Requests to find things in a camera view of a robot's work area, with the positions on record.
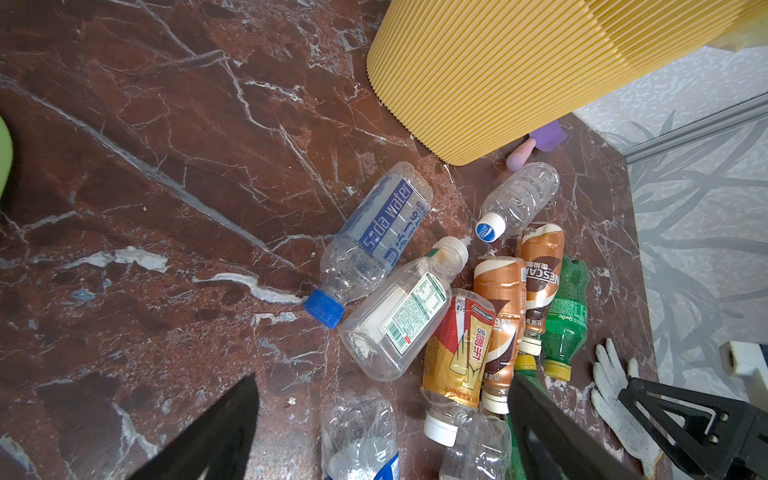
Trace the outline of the Pepsi label clear bottle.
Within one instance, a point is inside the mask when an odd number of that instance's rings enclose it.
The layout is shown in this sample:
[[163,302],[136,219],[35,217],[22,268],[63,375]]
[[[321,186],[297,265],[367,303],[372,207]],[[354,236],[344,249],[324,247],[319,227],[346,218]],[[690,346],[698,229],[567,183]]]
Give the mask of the Pepsi label clear bottle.
[[507,423],[477,411],[461,425],[456,444],[445,453],[439,479],[505,479],[512,439]]

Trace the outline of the small green Sprite bottle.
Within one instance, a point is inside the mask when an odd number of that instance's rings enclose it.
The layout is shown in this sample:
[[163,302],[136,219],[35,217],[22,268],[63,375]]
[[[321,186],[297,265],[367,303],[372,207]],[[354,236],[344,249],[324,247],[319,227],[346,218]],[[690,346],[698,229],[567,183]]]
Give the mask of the small green Sprite bottle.
[[571,360],[587,340],[588,284],[586,263],[565,255],[559,289],[550,305],[542,336],[544,373],[564,382],[571,380]]

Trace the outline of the clear bottle blue label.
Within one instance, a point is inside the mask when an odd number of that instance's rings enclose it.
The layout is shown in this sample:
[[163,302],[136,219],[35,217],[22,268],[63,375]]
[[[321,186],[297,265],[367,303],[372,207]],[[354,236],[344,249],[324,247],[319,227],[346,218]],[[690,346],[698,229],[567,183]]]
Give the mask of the clear bottle blue label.
[[392,404],[371,389],[348,394],[326,409],[321,461],[325,479],[399,479],[400,450]]

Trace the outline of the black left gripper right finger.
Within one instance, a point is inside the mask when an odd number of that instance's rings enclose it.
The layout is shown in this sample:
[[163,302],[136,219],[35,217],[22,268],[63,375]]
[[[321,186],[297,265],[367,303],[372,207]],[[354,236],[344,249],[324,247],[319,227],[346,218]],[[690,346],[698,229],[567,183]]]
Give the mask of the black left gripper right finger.
[[535,383],[513,377],[508,408],[528,479],[639,479],[566,415]]

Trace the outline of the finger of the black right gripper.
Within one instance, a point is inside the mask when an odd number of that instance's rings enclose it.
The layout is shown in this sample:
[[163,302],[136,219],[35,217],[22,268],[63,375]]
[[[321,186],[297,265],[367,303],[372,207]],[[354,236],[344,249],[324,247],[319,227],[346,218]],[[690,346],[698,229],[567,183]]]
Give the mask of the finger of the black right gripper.
[[767,412],[748,402],[631,378],[620,402],[693,479],[765,479]]

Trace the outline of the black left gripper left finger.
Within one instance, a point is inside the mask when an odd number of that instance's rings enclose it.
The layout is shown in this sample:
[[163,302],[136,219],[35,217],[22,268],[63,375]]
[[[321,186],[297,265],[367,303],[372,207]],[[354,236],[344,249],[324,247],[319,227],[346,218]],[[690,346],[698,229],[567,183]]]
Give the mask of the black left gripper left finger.
[[131,477],[244,478],[259,405],[255,376],[247,375]]

